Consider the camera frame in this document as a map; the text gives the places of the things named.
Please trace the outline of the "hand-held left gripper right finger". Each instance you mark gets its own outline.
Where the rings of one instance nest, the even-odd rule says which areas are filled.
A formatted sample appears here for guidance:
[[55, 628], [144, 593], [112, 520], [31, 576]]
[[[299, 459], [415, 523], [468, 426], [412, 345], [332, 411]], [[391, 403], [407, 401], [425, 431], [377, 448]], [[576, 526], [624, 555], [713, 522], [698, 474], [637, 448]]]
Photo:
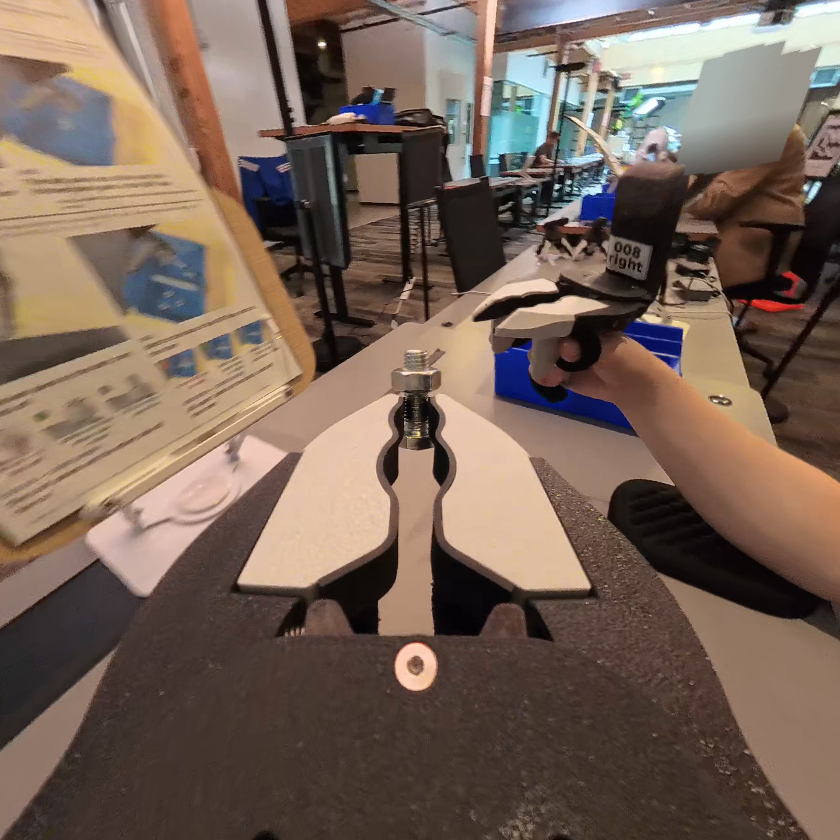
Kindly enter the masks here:
[[589, 596], [592, 583], [528, 452], [450, 396], [433, 405], [437, 546], [516, 601]]

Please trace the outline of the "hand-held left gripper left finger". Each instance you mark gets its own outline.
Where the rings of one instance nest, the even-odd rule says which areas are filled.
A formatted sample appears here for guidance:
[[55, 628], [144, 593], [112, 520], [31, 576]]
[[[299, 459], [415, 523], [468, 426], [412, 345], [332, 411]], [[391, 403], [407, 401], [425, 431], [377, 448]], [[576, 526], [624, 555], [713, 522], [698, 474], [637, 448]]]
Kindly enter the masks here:
[[398, 445], [400, 405], [387, 393], [310, 442], [238, 577], [241, 591], [310, 599], [393, 544], [397, 502], [384, 464]]

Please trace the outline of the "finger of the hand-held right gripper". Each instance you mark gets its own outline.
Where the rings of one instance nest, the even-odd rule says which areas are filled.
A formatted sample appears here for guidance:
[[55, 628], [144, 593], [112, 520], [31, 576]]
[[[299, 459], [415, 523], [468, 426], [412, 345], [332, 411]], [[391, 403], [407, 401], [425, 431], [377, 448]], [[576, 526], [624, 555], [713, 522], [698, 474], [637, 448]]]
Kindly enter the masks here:
[[554, 303], [560, 298], [561, 291], [556, 281], [541, 277], [517, 280], [492, 291], [473, 311], [471, 320], [499, 321], [520, 309]]
[[524, 297], [490, 295], [490, 348], [507, 351], [515, 340], [558, 340], [571, 336], [580, 316], [592, 313], [592, 299], [580, 296], [527, 305]]

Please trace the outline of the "blue plastic divided bin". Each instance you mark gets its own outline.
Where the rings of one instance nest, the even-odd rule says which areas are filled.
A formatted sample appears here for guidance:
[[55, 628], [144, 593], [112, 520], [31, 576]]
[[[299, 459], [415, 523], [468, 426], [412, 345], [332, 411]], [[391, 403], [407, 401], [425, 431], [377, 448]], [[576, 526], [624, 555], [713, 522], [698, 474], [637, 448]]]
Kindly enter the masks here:
[[[644, 346], [667, 366], [681, 375], [681, 357], [684, 339], [689, 330], [686, 322], [670, 323], [636, 320], [626, 329], [625, 335]], [[560, 413], [578, 421], [634, 432], [622, 411], [613, 403], [591, 398], [574, 391], [553, 402], [538, 393], [529, 376], [531, 343], [513, 346], [495, 356], [495, 394], [514, 402]]]

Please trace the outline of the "silver hex bolt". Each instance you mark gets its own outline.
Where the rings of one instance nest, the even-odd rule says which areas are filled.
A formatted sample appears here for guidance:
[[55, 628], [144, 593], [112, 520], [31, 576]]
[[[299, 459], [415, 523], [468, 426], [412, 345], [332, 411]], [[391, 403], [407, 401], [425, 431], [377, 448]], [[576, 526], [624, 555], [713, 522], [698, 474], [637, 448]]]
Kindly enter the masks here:
[[[404, 353], [402, 368], [409, 371], [421, 371], [433, 368], [428, 353], [424, 350], [407, 350]], [[405, 449], [421, 451], [433, 446], [429, 432], [429, 396], [420, 394], [402, 394], [403, 397], [403, 444]]]

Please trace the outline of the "person's right forearm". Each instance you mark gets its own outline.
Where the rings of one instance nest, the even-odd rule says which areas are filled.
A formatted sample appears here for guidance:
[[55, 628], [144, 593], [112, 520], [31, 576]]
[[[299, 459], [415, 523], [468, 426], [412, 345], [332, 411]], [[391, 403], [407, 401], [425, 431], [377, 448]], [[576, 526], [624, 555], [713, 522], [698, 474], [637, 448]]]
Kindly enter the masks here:
[[620, 407], [703, 519], [751, 559], [839, 599], [839, 485], [735, 422], [659, 362], [640, 402]]

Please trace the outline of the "person's right hand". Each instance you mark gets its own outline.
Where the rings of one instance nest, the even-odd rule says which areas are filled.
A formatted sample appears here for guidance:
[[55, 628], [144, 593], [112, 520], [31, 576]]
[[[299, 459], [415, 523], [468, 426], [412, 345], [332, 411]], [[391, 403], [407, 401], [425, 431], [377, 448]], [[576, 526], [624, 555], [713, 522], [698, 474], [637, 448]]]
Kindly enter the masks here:
[[642, 345], [616, 333], [602, 338], [599, 360], [585, 371], [563, 371], [551, 364], [535, 381], [560, 387], [619, 407], [632, 406], [649, 395], [659, 378], [659, 359]]

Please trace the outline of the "black fabric chair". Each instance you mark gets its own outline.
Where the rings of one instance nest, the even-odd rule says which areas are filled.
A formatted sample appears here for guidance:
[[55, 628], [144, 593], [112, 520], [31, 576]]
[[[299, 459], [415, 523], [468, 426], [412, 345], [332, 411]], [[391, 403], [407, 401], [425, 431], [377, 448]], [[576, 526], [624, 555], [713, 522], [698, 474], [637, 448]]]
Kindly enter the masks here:
[[507, 264], [489, 178], [441, 185], [437, 210], [456, 292], [462, 296]]

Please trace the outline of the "black office chair red base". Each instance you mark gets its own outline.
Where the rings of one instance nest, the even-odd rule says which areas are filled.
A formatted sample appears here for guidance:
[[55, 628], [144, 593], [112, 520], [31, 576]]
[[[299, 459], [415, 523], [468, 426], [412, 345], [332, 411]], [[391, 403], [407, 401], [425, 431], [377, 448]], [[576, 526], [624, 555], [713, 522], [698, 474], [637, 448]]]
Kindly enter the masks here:
[[766, 231], [770, 254], [763, 277], [726, 288], [724, 296], [746, 306], [769, 301], [782, 309], [800, 308], [816, 289], [830, 250], [839, 236], [839, 176], [827, 178], [805, 205], [803, 224], [741, 222]]

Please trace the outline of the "instruction sheet on stand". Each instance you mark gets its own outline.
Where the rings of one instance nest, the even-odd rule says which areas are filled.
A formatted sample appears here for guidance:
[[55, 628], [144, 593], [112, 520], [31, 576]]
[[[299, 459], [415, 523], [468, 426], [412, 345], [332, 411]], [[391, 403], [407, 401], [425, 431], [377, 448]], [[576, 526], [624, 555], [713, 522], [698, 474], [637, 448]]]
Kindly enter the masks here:
[[2, 564], [67, 545], [312, 382], [314, 355], [245, 209], [140, 213], [2, 240]]

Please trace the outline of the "dark panel on black stand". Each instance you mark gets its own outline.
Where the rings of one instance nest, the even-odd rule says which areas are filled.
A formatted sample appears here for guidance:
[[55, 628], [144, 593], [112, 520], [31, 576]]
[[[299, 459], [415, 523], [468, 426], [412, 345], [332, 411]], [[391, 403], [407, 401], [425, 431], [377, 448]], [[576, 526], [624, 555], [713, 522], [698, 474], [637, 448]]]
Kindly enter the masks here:
[[351, 250], [340, 147], [332, 132], [302, 136], [287, 142], [287, 157], [295, 197], [301, 252], [312, 270], [322, 321], [314, 341], [316, 370], [330, 371], [363, 349], [355, 337], [338, 335], [336, 323], [369, 329], [370, 319], [350, 314], [343, 271]]

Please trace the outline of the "printed instruction sheet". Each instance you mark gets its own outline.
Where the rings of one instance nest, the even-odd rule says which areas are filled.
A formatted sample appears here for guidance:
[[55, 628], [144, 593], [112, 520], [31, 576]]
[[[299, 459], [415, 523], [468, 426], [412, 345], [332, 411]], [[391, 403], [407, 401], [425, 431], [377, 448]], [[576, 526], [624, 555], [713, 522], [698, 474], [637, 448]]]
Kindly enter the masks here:
[[2, 2], [1, 29], [1, 245], [196, 213], [211, 189], [84, 2]]

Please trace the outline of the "reddish wooden pillar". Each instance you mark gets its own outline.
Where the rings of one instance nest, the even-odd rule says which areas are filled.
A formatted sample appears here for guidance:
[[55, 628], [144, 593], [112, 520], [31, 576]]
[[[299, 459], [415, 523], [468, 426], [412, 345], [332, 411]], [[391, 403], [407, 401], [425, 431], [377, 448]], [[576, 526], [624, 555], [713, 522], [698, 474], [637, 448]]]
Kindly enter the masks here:
[[241, 202], [221, 119], [187, 1], [143, 1], [189, 145], [206, 183]]

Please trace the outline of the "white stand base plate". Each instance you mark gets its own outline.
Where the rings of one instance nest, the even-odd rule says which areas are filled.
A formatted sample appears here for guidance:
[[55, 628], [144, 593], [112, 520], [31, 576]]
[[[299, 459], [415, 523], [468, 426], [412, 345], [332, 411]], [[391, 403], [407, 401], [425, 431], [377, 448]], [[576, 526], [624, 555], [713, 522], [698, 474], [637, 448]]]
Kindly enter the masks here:
[[186, 549], [287, 456], [238, 436], [92, 528], [85, 543], [126, 588], [149, 596]]

